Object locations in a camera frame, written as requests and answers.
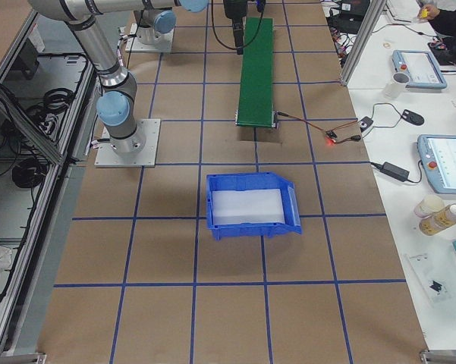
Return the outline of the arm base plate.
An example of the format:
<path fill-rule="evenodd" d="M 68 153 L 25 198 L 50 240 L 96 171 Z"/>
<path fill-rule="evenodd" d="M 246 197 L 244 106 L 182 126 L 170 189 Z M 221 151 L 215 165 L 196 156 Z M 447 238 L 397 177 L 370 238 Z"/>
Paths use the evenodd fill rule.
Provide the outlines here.
<path fill-rule="evenodd" d="M 97 149 L 95 166 L 99 168 L 135 168 L 156 166 L 160 119 L 139 119 L 135 133 L 127 139 L 111 138 L 103 127 L 102 138 Z"/>
<path fill-rule="evenodd" d="M 137 29 L 132 24 L 130 35 L 133 35 L 125 46 L 125 50 L 133 53 L 170 53 L 175 30 L 168 33 L 156 32 L 152 27 Z"/>

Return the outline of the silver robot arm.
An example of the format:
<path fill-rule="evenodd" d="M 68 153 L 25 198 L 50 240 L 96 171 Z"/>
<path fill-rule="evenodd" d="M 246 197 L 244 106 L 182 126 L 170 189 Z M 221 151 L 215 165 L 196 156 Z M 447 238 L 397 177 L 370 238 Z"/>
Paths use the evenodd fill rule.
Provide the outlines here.
<path fill-rule="evenodd" d="M 191 13 L 203 11 L 207 1 L 30 1 L 34 11 L 52 20 L 66 23 L 99 76 L 104 92 L 96 103 L 96 112 L 109 134 L 113 152 L 128 155 L 145 147 L 146 135 L 134 117 L 137 82 L 121 64 L 108 43 L 96 16 L 119 11 L 140 15 L 138 27 L 157 33 L 169 33 L 176 25 L 174 7 Z"/>
<path fill-rule="evenodd" d="M 176 24 L 172 9 L 134 11 L 137 39 L 148 46 L 159 44 Z"/>

